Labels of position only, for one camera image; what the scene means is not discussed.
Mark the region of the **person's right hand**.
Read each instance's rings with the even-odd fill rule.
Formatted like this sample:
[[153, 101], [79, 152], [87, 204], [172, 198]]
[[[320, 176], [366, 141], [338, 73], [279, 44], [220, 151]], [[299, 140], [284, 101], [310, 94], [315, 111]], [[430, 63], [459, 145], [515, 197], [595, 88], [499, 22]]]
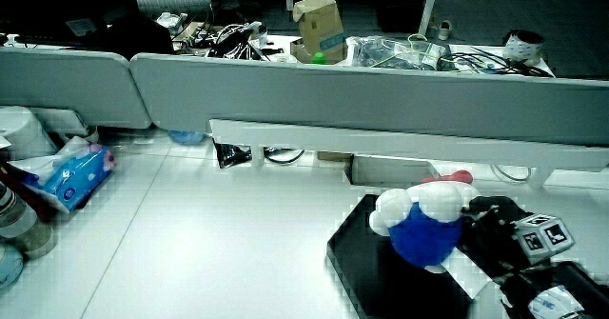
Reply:
[[506, 196], [477, 196], [462, 209], [458, 248], [492, 278], [546, 263], [574, 244], [559, 217], [524, 210]]

